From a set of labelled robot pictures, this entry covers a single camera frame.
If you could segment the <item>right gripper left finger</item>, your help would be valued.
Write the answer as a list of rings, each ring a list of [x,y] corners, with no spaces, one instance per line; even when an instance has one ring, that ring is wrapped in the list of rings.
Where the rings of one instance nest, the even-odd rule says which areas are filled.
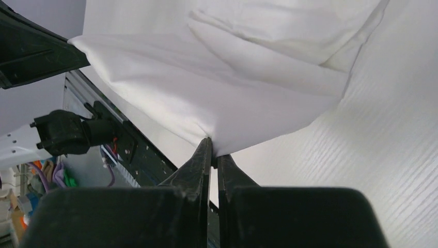
[[[157,186],[44,196],[20,247],[207,247],[212,141]]]

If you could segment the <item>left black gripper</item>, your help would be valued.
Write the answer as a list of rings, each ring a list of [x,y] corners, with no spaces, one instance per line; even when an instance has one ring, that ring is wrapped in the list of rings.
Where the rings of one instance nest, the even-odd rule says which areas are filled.
[[[89,66],[68,40],[1,2],[1,88],[31,84]]]

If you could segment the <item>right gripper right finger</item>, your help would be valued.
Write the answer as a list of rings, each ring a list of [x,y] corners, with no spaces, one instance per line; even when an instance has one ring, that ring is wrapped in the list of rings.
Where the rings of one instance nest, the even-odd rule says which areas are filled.
[[[221,247],[388,247],[360,191],[262,187],[229,155],[217,170]]]

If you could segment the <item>white printed t shirt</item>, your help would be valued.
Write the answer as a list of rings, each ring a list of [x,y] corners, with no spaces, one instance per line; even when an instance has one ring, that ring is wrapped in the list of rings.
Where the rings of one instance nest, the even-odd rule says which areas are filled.
[[[387,1],[201,1],[167,34],[82,35],[114,93],[217,156],[300,130],[343,98]]]

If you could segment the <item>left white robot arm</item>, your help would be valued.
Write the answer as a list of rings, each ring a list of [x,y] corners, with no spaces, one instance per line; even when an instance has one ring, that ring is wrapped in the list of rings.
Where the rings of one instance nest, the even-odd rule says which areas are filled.
[[[1,89],[20,87],[88,66],[67,39],[1,3]],[[115,137],[115,124],[90,104],[86,118],[54,110],[1,137],[1,168],[63,154],[85,154]]]

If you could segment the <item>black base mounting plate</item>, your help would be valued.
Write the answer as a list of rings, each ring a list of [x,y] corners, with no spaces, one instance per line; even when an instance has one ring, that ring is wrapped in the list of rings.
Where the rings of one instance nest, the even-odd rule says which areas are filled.
[[[219,247],[218,209],[209,200],[212,146],[203,141],[176,167],[130,121],[103,102],[96,115],[110,121],[115,139],[109,147],[116,160],[140,186],[141,214],[153,247]]]

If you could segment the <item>aluminium frame rail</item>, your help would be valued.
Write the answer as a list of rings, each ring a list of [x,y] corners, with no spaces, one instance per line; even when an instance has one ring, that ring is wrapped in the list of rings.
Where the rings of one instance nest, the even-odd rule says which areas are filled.
[[[81,71],[66,73],[62,108],[86,118],[128,119]]]

